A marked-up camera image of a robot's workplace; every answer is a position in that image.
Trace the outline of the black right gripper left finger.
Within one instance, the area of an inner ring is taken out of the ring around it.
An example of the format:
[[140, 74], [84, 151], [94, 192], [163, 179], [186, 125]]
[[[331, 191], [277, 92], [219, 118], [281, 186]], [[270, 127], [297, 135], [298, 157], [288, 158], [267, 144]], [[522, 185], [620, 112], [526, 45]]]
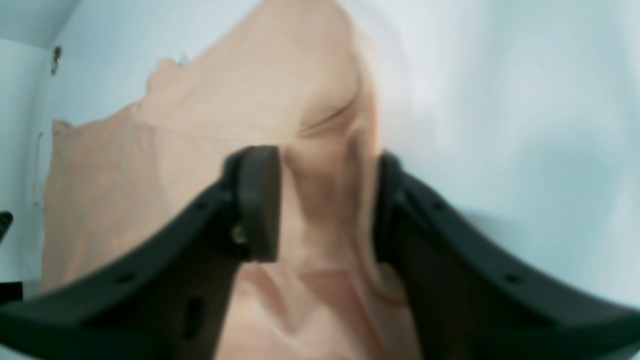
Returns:
[[1, 309], [1, 344], [41, 360], [211, 360], [238, 270], [278, 257], [281, 157], [249, 146], [133, 251]]

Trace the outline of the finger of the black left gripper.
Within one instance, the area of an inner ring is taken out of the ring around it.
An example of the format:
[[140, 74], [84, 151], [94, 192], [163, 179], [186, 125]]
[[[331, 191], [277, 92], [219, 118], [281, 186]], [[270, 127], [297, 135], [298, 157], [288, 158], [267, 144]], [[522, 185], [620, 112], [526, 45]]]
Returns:
[[2, 210], [0, 212], [0, 243], [3, 243], [13, 223], [14, 215], [9, 210]]

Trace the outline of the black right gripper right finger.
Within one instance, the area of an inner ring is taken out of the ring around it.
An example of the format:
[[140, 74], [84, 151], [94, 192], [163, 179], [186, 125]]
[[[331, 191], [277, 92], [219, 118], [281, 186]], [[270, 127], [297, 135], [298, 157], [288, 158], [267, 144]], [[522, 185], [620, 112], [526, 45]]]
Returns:
[[402, 280], [425, 360], [630, 360], [636, 309], [510, 255], [434, 189], [379, 158], [374, 251]]

